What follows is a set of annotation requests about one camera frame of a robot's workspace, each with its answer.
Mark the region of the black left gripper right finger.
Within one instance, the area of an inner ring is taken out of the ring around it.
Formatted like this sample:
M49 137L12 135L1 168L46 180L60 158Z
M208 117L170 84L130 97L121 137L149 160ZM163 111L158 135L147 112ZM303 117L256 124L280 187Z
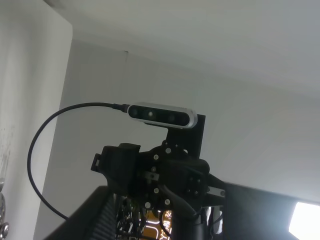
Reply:
M289 226L297 199L234 184L226 185L222 220L185 221L172 215L174 240L295 240Z

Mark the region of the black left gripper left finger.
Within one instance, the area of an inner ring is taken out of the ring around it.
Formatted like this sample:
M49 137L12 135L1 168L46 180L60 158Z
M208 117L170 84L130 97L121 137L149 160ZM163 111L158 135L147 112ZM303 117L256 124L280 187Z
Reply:
M99 186L47 240L114 240L116 236L114 194Z

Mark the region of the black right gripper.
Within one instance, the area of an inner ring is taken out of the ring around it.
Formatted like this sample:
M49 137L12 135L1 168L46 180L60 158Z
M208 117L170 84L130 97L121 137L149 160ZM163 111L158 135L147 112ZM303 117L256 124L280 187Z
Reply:
M117 195L185 219L195 218L202 208L224 205L225 184L210 174L205 160L166 142L150 151L140 148L105 146L94 156L91 170L102 174Z

